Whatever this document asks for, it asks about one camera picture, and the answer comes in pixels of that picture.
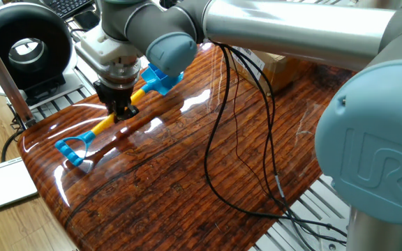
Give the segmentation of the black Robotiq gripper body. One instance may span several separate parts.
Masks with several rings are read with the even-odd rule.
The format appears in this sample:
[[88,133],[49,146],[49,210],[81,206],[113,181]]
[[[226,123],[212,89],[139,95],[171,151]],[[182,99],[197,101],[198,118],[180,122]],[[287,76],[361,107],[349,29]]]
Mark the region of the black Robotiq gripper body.
[[116,89],[105,85],[100,80],[94,82],[93,87],[96,90],[100,102],[104,103],[107,107],[127,107],[131,104],[133,87]]

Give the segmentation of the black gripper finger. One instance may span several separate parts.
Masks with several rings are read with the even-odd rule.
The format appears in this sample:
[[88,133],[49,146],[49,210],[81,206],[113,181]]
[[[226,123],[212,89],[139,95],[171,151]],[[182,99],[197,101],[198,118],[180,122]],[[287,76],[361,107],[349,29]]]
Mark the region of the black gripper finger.
[[118,123],[124,121],[125,106],[122,102],[109,102],[106,104],[107,112],[113,115],[113,121]]
[[125,111],[123,114],[123,120],[128,120],[133,118],[134,116],[136,116],[139,113],[139,109],[132,104],[127,104],[127,106],[125,107]]

